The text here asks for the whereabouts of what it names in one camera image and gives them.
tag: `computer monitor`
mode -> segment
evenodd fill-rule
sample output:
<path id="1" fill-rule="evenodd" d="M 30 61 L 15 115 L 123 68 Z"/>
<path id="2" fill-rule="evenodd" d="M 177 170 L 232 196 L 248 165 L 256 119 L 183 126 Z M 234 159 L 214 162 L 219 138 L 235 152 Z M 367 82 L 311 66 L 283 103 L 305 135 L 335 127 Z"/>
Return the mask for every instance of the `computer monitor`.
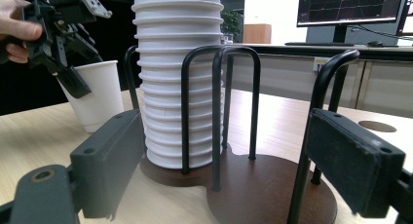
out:
<path id="1" fill-rule="evenodd" d="M 413 6 L 411 4 L 412 0 L 404 1 L 397 26 L 397 36 L 413 36 Z"/>
<path id="2" fill-rule="evenodd" d="M 297 26 L 335 25 L 333 42 L 344 42 L 347 25 L 396 22 L 401 0 L 299 0 Z"/>

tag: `circular wooden base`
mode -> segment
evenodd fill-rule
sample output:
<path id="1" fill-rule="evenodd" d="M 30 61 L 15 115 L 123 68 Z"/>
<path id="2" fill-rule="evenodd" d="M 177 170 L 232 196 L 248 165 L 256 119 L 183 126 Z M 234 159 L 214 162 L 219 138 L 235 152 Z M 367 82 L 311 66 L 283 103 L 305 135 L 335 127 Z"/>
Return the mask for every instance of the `circular wooden base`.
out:
<path id="1" fill-rule="evenodd" d="M 297 164 L 273 156 L 235 155 L 231 149 L 221 154 L 221 191 L 213 192 L 211 165 L 180 169 L 160 168 L 147 158 L 140 169 L 152 180 L 177 187 L 206 186 L 209 208 L 221 223 L 286 223 Z M 307 184 L 299 223 L 333 223 L 337 203 L 325 183 Z"/>

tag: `wooden table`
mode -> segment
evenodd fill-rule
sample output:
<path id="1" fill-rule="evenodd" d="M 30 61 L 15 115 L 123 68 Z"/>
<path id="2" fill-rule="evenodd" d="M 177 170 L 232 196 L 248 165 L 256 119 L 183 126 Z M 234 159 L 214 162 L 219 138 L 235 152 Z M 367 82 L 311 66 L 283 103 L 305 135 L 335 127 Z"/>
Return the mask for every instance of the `wooden table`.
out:
<path id="1" fill-rule="evenodd" d="M 131 109 L 128 92 L 123 92 L 125 109 Z M 235 154 L 247 154 L 251 93 L 233 91 L 229 143 Z M 260 95 L 257 153 L 298 162 L 309 102 Z M 377 121 L 397 129 L 379 136 L 407 154 L 405 168 L 413 171 L 412 119 L 339 108 L 355 122 Z M 0 204 L 14 198 L 19 179 L 35 168 L 50 164 L 68 166 L 69 154 L 90 135 L 80 126 L 68 103 L 0 117 Z M 395 211 L 387 219 L 353 216 L 336 196 L 336 223 L 394 223 Z M 110 223 L 106 219 L 84 219 L 81 223 Z M 140 169 L 134 173 L 112 223 L 217 223 L 207 205 L 206 188 L 169 187 L 147 178 Z"/>

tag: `paper cup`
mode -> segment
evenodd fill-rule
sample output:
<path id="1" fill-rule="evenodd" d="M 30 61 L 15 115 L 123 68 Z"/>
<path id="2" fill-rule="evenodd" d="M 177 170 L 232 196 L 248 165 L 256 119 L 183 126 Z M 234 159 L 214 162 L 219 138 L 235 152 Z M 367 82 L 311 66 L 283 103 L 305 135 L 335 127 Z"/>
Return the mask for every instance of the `paper cup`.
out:
<path id="1" fill-rule="evenodd" d="M 75 67 L 92 91 L 81 98 L 73 97 L 60 84 L 86 132 L 95 132 L 110 118 L 124 112 L 117 62 L 111 60 Z"/>

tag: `white wall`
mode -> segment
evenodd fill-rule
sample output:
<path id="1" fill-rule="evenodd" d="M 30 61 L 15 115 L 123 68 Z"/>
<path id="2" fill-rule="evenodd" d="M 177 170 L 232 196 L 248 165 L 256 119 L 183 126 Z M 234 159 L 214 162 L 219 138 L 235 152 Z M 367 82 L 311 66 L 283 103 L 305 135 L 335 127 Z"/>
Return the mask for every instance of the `white wall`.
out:
<path id="1" fill-rule="evenodd" d="M 306 27 L 296 27 L 298 0 L 245 0 L 244 24 L 272 25 L 271 44 L 305 42 Z"/>

